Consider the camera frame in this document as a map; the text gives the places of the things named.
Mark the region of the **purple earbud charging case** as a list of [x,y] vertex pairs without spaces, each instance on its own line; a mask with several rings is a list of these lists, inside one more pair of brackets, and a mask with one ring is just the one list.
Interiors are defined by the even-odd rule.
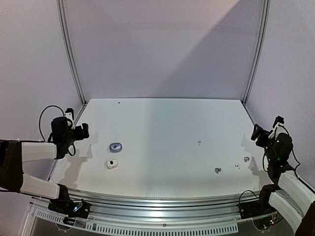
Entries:
[[109,145],[110,152],[120,152],[122,150],[123,146],[121,143],[111,143]]

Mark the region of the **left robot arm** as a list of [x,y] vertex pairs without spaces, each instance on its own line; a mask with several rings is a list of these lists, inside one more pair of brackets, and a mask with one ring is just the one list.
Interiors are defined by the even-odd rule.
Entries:
[[52,132],[48,142],[0,141],[0,187],[5,192],[15,192],[54,200],[62,213],[70,213],[73,202],[67,187],[31,176],[23,171],[23,164],[41,160],[59,160],[66,155],[74,156],[76,141],[89,138],[89,125],[73,125],[70,118],[58,117],[51,122]]

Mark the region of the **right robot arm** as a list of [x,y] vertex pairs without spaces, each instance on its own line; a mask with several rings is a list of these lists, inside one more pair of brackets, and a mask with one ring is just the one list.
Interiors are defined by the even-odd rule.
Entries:
[[260,191],[254,204],[258,214],[274,208],[290,225],[296,236],[315,234],[315,190],[302,180],[288,163],[293,141],[284,124],[278,122],[267,131],[254,125],[251,139],[264,149],[267,173],[272,184]]

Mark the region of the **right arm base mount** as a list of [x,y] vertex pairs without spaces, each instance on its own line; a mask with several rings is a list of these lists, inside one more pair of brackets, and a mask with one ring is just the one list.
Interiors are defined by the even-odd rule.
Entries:
[[241,219],[248,219],[276,212],[276,210],[268,203],[268,199],[261,198],[250,201],[239,201],[238,210]]

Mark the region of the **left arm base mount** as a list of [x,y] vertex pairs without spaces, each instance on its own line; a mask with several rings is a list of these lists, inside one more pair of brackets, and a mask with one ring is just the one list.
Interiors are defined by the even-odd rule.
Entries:
[[48,205],[50,211],[67,215],[69,218],[87,219],[90,213],[91,204],[81,200],[50,200]]

